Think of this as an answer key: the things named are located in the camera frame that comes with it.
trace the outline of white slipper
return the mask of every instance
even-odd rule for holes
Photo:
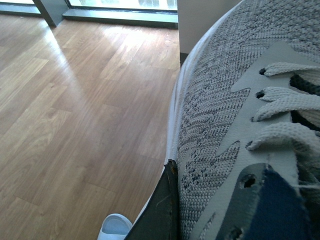
[[[97,240],[123,240],[132,228],[132,223],[121,214],[110,214],[103,221]]]

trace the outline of white wall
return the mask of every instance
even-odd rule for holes
[[[240,0],[177,0],[180,53],[189,54],[203,34]]]

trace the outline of laminate flooring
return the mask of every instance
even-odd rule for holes
[[[0,15],[0,239],[95,240],[160,177],[173,29]]]

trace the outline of window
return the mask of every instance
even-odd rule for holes
[[[10,4],[34,4],[32,0],[0,0],[0,3],[10,3]]]
[[[74,7],[177,10],[177,0],[69,0]]]

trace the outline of gray knit sneaker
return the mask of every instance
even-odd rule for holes
[[[245,100],[236,113],[228,108],[215,113],[236,117],[219,145],[210,143],[210,138],[202,143],[217,146],[211,149],[209,164],[201,159],[196,166],[190,164],[190,158],[195,160],[199,154],[196,148],[178,156],[184,239],[312,239],[299,190],[308,198],[308,209],[313,209],[310,216],[317,237],[318,85],[320,65],[278,42],[231,87],[230,95],[243,93]]]

